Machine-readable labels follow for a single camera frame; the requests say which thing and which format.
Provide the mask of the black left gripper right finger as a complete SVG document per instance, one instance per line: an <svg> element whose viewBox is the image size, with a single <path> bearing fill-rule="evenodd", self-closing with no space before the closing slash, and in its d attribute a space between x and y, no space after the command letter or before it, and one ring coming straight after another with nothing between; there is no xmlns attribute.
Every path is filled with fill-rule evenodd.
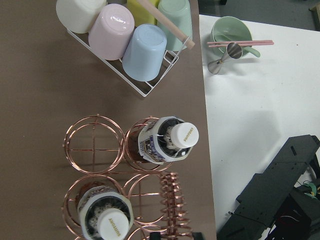
<svg viewBox="0 0 320 240"><path fill-rule="evenodd" d="M204 240L204 235L202 232L192 232L193 240Z"/></svg>

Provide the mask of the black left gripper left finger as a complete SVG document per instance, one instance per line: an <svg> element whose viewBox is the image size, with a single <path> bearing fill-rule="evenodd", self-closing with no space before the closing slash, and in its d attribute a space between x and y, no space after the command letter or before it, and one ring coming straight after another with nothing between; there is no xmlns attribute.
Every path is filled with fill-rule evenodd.
<svg viewBox="0 0 320 240"><path fill-rule="evenodd" d="M149 240L161 240L162 236L160 232L151 232L149 234Z"/></svg>

